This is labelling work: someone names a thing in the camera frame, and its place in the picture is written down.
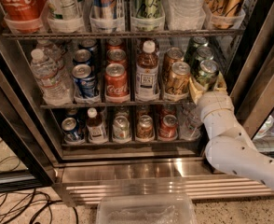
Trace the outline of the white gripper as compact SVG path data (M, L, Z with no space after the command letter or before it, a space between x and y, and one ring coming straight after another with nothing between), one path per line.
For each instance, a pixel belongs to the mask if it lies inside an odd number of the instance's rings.
M231 98L223 92L226 91L226 81L222 73L218 74L213 89L215 91L206 92L207 90L193 77L189 80L190 95L198 106L201 119L205 119L210 113L218 110L234 110Z

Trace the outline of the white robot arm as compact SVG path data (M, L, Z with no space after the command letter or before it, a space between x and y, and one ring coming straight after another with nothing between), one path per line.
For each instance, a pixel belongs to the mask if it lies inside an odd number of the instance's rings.
M260 153L238 123L223 76L217 83L224 87L207 91L193 77L189 79L192 100L209 137L207 161L222 173L255 180L274 191L274 158Z

